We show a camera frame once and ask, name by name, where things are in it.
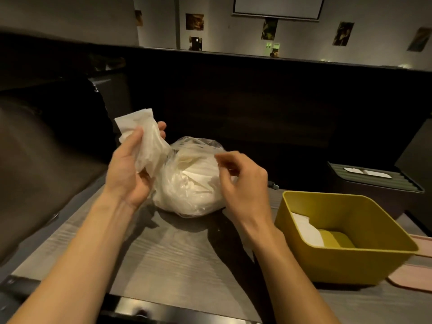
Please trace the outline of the person's right hand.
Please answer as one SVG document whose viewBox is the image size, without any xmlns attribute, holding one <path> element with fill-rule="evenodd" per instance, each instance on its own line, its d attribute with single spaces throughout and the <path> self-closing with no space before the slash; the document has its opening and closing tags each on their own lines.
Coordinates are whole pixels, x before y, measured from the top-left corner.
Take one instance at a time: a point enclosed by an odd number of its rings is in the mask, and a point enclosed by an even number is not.
<svg viewBox="0 0 432 324">
<path fill-rule="evenodd" d="M 230 209 L 236 223 L 253 237 L 272 224 L 267 172 L 239 151 L 215 154 L 219 172 L 240 172 L 241 208 Z"/>
</svg>

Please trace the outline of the person's left hand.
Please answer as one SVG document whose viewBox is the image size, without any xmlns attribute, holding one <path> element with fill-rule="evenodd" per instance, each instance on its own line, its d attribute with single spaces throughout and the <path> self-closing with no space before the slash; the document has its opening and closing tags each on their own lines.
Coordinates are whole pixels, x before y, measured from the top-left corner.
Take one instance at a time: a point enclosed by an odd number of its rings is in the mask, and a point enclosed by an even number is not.
<svg viewBox="0 0 432 324">
<path fill-rule="evenodd" d="M 148 198 L 154 183 L 145 170 L 138 172 L 115 172 L 115 151 L 108 166 L 105 191 L 120 198 L 134 210 Z"/>
</svg>

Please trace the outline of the white paper napkin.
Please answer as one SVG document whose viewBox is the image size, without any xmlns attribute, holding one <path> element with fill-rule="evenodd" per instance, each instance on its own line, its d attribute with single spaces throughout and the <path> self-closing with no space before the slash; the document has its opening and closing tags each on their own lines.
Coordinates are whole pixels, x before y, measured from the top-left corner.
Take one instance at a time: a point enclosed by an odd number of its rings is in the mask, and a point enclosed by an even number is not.
<svg viewBox="0 0 432 324">
<path fill-rule="evenodd" d="M 114 120 L 121 132 L 120 143 L 123 143 L 137 127 L 142 128 L 142 140 L 133 152 L 135 168 L 138 173 L 145 170 L 150 178 L 155 178 L 170 154 L 171 147 L 160 136 L 153 110 L 142 109 Z"/>
</svg>

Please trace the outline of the person's left forearm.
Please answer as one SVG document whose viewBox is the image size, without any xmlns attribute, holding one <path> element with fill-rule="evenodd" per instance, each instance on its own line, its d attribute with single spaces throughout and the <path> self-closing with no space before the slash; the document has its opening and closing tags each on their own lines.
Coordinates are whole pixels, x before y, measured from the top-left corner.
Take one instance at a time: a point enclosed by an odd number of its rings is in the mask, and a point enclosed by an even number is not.
<svg viewBox="0 0 432 324">
<path fill-rule="evenodd" d="M 7 324 L 95 324 L 133 214 L 132 193 L 104 190 L 67 249 Z"/>
</svg>

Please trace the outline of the person's right forearm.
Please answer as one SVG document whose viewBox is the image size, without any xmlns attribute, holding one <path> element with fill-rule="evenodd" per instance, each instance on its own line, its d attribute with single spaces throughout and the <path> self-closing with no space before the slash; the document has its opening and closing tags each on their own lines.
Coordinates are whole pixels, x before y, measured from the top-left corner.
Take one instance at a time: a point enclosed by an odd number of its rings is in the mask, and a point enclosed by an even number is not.
<svg viewBox="0 0 432 324">
<path fill-rule="evenodd" d="M 241 226 L 263 273 L 277 324 L 341 324 L 270 218 L 246 218 Z"/>
</svg>

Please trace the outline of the clear plastic bag of napkins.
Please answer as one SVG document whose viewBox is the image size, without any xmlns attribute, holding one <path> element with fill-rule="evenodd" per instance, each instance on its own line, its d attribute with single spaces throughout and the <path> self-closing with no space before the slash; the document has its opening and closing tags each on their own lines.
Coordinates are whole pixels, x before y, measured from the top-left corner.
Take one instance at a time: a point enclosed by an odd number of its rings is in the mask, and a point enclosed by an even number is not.
<svg viewBox="0 0 432 324">
<path fill-rule="evenodd" d="M 157 208 L 183 218 L 208 215 L 225 207 L 215 154 L 224 147 L 212 139 L 184 136 L 171 151 L 154 182 Z"/>
</svg>

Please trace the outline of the dark booth partition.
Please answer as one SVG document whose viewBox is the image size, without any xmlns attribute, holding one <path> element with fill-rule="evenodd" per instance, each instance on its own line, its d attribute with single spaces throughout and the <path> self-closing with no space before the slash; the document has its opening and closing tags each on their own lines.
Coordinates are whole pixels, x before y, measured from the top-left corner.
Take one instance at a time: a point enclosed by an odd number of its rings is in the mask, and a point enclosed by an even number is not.
<svg viewBox="0 0 432 324">
<path fill-rule="evenodd" d="M 0 32 L 0 93 L 69 140 L 151 108 L 167 139 L 245 153 L 271 180 L 315 190 L 327 162 L 394 169 L 432 113 L 432 72 L 74 43 Z"/>
</svg>

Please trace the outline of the white napkin in box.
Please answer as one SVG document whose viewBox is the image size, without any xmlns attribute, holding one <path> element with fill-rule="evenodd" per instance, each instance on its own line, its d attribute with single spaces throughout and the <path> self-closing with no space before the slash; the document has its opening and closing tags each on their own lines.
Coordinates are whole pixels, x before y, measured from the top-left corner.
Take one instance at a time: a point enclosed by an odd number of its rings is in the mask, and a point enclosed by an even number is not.
<svg viewBox="0 0 432 324">
<path fill-rule="evenodd" d="M 310 218 L 297 213 L 292 213 L 294 222 L 298 228 L 301 238 L 313 247 L 324 247 L 321 233 L 309 221 Z"/>
</svg>

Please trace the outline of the brown seat back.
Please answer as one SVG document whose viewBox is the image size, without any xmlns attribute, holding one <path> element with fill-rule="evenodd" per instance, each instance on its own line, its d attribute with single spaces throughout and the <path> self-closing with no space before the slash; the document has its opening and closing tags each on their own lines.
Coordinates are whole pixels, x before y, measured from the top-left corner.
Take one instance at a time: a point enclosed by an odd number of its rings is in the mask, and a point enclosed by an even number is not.
<svg viewBox="0 0 432 324">
<path fill-rule="evenodd" d="M 0 92 L 0 266 L 107 169 L 115 148 L 87 78 Z"/>
</svg>

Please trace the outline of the yellow plastic box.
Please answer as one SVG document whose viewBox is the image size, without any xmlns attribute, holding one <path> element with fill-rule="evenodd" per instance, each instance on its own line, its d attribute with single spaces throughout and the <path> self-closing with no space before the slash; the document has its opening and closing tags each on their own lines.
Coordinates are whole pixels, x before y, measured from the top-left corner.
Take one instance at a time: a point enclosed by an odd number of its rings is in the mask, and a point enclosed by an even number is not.
<svg viewBox="0 0 432 324">
<path fill-rule="evenodd" d="M 323 246 L 306 241 L 294 214 L 309 218 Z M 374 286 L 419 250 L 386 211 L 362 195 L 284 191 L 275 226 L 312 282 Z"/>
</svg>

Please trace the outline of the dark tissue box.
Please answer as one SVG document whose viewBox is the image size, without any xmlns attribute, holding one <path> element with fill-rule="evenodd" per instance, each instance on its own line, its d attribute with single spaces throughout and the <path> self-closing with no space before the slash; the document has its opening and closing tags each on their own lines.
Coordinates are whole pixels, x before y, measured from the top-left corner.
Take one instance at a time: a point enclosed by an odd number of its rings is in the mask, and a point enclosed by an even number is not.
<svg viewBox="0 0 432 324">
<path fill-rule="evenodd" d="M 398 169 L 383 171 L 327 162 L 326 177 L 323 191 L 366 196 L 393 219 L 398 219 L 425 193 L 419 184 Z"/>
</svg>

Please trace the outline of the white projection screen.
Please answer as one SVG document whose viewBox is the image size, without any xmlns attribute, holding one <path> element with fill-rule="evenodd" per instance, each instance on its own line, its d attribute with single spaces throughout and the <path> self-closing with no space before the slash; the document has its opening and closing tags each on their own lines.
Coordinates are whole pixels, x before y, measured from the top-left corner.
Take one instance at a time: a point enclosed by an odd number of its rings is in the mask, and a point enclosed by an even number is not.
<svg viewBox="0 0 432 324">
<path fill-rule="evenodd" d="M 234 0 L 233 14 L 318 21 L 325 0 Z"/>
</svg>

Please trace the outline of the pink tray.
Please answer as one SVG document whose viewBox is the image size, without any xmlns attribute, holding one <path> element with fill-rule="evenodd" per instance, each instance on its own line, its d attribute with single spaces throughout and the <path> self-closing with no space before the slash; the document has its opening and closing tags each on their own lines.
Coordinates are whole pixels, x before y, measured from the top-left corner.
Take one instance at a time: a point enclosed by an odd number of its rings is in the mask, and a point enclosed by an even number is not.
<svg viewBox="0 0 432 324">
<path fill-rule="evenodd" d="M 414 234 L 410 236 L 418 245 L 416 256 L 432 259 L 432 238 Z M 400 288 L 432 293 L 432 267 L 404 264 L 387 280 Z"/>
</svg>

